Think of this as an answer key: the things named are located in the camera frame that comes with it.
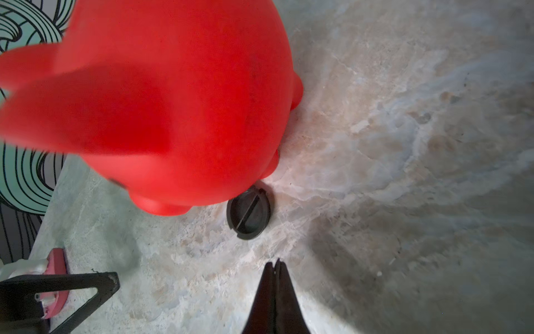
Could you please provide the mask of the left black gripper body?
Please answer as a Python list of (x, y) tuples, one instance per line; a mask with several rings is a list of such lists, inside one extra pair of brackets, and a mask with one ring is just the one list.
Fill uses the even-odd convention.
[(47, 334), (50, 321), (43, 317), (43, 306), (33, 296), (1, 294), (1, 333)]

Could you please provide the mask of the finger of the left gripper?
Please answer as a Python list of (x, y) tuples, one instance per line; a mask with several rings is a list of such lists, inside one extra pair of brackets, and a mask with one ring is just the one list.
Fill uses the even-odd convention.
[(1, 282), (1, 294), (22, 298), (45, 292), (69, 292), (95, 288), (96, 294), (59, 324), (52, 333), (71, 333), (119, 289), (120, 281), (115, 272), (68, 275), (23, 275)]

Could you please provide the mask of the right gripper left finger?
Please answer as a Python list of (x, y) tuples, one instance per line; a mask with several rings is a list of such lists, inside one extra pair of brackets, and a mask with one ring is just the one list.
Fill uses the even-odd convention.
[(242, 334), (275, 333), (275, 269), (268, 262), (254, 297), (253, 305)]

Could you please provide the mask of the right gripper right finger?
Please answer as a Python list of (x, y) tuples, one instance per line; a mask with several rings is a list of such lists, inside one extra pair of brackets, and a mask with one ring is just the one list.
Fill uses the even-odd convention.
[(289, 270), (280, 259), (275, 263), (275, 333), (310, 334), (293, 288)]

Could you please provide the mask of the black piggy bank plug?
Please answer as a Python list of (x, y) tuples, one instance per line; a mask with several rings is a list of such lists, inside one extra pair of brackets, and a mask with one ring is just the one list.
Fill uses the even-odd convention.
[(258, 237), (271, 220), (267, 192), (256, 186), (228, 201), (226, 218), (229, 228), (242, 240)]

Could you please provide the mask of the red piggy bank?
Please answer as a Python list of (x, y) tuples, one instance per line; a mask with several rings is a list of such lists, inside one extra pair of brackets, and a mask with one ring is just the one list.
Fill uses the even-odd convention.
[(78, 1), (64, 39), (1, 55), (1, 137), (79, 155), (177, 216), (271, 175), (303, 97), (272, 1)]

